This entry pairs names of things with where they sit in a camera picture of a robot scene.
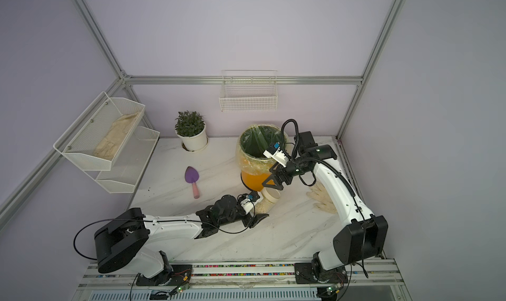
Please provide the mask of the cream jar lid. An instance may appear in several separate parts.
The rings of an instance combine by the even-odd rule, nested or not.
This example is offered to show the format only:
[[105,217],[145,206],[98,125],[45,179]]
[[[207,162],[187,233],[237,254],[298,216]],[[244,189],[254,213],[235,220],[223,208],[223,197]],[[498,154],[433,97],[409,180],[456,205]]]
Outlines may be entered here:
[[277,203],[281,198],[279,190],[276,190],[274,188],[263,188],[261,190],[261,194],[264,199],[270,203]]

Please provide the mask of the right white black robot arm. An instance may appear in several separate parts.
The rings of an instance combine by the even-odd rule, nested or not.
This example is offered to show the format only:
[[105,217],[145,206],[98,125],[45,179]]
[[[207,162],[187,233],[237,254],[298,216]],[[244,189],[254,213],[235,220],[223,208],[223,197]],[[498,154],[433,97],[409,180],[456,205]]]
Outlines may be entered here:
[[342,173],[336,152],[329,145],[317,145],[311,132],[296,135],[292,156],[276,142],[264,156],[275,160],[271,175],[263,182],[266,188],[283,190],[293,179],[312,173],[327,191],[340,218],[341,230],[325,250],[316,253],[320,269],[325,271],[378,257],[386,241],[388,223],[384,216],[374,215],[360,199]]

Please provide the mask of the ribbed glass oatmeal jar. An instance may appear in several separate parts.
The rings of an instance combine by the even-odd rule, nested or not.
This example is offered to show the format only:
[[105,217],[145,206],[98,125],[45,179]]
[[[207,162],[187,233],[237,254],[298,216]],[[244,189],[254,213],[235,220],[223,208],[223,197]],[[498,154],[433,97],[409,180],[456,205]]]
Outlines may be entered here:
[[256,215],[268,214],[274,206],[275,203],[270,202],[267,199],[263,199],[262,201],[256,202],[254,204],[254,212]]

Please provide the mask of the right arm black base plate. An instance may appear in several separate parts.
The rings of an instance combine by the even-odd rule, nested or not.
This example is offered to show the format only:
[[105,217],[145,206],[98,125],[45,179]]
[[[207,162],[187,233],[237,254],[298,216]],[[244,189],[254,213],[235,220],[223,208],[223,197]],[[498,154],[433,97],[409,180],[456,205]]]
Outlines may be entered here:
[[347,272],[343,266],[325,270],[312,263],[296,263],[295,281],[297,284],[345,284],[349,282]]

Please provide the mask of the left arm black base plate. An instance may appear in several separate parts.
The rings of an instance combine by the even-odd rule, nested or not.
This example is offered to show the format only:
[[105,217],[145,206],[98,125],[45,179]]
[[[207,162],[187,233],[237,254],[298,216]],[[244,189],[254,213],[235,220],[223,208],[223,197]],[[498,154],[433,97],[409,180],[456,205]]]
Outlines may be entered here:
[[172,272],[163,270],[158,275],[148,279],[140,275],[136,280],[135,285],[139,287],[154,287],[154,286],[177,286],[182,284],[185,280],[189,281],[191,278],[193,266],[190,264],[172,265]]

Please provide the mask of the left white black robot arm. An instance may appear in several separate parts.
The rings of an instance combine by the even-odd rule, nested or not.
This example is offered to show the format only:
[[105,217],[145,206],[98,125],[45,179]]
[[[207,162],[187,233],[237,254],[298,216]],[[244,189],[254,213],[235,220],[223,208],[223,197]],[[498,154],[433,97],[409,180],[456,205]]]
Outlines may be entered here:
[[147,279],[170,275],[173,270],[167,254],[147,245],[164,240],[204,239],[221,227],[240,221],[245,229],[255,227],[268,214],[259,213],[264,197],[257,192],[222,196],[215,204],[194,214],[155,217],[139,207],[125,211],[94,234],[98,272],[113,273],[129,268]]

